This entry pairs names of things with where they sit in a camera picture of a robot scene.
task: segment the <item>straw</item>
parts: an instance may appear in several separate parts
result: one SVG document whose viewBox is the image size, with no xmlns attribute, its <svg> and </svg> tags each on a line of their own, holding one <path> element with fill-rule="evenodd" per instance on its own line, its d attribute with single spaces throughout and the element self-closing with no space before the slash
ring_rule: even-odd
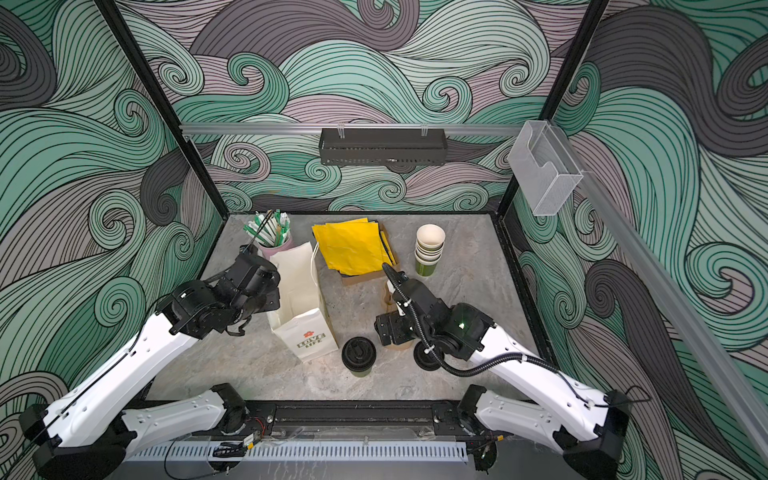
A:
<svg viewBox="0 0 768 480">
<path fill-rule="evenodd" d="M 266 214 L 256 214 L 243 230 L 265 247 L 279 247 L 289 237 L 290 219 L 280 210 L 268 210 Z"/>
</svg>

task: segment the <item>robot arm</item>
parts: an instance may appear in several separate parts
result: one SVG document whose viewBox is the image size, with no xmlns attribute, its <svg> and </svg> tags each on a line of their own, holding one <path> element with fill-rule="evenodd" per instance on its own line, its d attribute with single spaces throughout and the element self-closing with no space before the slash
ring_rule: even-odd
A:
<svg viewBox="0 0 768 480">
<path fill-rule="evenodd" d="M 472 386 L 458 406 L 469 435 L 514 433 L 561 453 L 588 480 L 615 478 L 629 422 L 624 394 L 580 384 L 520 346 L 475 307 L 449 308 L 418 280 L 388 265 L 385 271 L 400 314 L 377 317 L 383 345 L 411 340 L 416 332 L 426 355 L 439 359 L 442 368 L 458 376 L 490 369 L 535 402 Z M 140 332 L 83 383 L 51 405 L 33 405 L 21 414 L 26 438 L 39 445 L 33 460 L 40 476 L 100 480 L 126 457 L 159 442 L 188 432 L 241 428 L 245 402 L 229 384 L 150 409 L 124 409 L 163 367 L 211 330 L 241 335 L 242 327 L 237 333 L 227 327 L 280 306 L 276 267 L 252 246 L 217 279 L 215 286 L 194 280 L 176 288 Z M 474 367 L 451 367 L 442 360 L 445 354 Z"/>
<path fill-rule="evenodd" d="M 280 307 L 276 267 L 243 248 L 235 263 L 211 286 L 193 280 L 161 300 L 140 332 L 83 383 L 51 405 L 33 405 L 20 416 L 43 478 L 104 478 L 127 456 L 184 433 L 235 432 L 245 402 L 229 384 L 191 399 L 151 409 L 124 407 L 172 359 L 212 330 L 247 322 L 253 313 Z"/>
<path fill-rule="evenodd" d="M 383 345 L 416 337 L 430 359 L 457 376 L 489 369 L 533 401 L 506 399 L 472 386 L 459 404 L 462 426 L 479 435 L 509 432 L 547 445 L 588 480 L 615 478 L 630 418 L 622 392 L 603 393 L 560 372 L 466 303 L 448 307 L 421 282 L 385 265 L 398 312 L 376 318 Z M 460 370 L 444 355 L 467 360 Z"/>
</svg>

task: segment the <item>swirl pattern wallpaper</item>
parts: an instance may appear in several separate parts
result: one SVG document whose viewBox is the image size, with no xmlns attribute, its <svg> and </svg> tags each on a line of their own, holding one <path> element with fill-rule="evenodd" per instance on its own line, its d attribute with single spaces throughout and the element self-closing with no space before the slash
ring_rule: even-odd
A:
<svg viewBox="0 0 768 480">
<path fill-rule="evenodd" d="M 0 475 L 18 415 L 197 277 L 221 216 L 92 0 L 0 2 Z"/>
<path fill-rule="evenodd" d="M 768 400 L 768 2 L 608 12 L 555 117 L 614 206 Z M 522 194 L 511 237 L 560 367 L 643 386 L 620 478 L 768 478 L 705 372 L 577 189 Z"/>
<path fill-rule="evenodd" d="M 620 0 L 620 11 L 642 0 Z M 522 124 L 588 0 L 118 0 L 181 121 Z M 444 166 L 328 167 L 319 137 L 201 135 L 231 210 L 495 210 L 514 138 Z"/>
</svg>

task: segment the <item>stacked paper cups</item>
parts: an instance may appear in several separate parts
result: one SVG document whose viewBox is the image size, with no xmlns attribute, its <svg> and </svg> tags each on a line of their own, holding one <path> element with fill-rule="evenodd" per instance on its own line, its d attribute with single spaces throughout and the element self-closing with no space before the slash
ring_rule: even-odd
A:
<svg viewBox="0 0 768 480">
<path fill-rule="evenodd" d="M 437 262 L 445 246 L 445 231 L 437 225 L 427 223 L 416 231 L 416 273 L 430 276 L 435 272 Z"/>
</svg>

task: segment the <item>white paper bag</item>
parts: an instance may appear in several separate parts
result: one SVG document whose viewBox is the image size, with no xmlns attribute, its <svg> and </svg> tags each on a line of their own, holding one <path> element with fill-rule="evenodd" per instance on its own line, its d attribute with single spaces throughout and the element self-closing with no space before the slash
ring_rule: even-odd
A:
<svg viewBox="0 0 768 480">
<path fill-rule="evenodd" d="M 323 294 L 313 280 L 317 270 L 309 242 L 275 253 L 270 261 L 280 274 L 280 308 L 266 313 L 272 332 L 302 362 L 338 350 Z"/>
</svg>

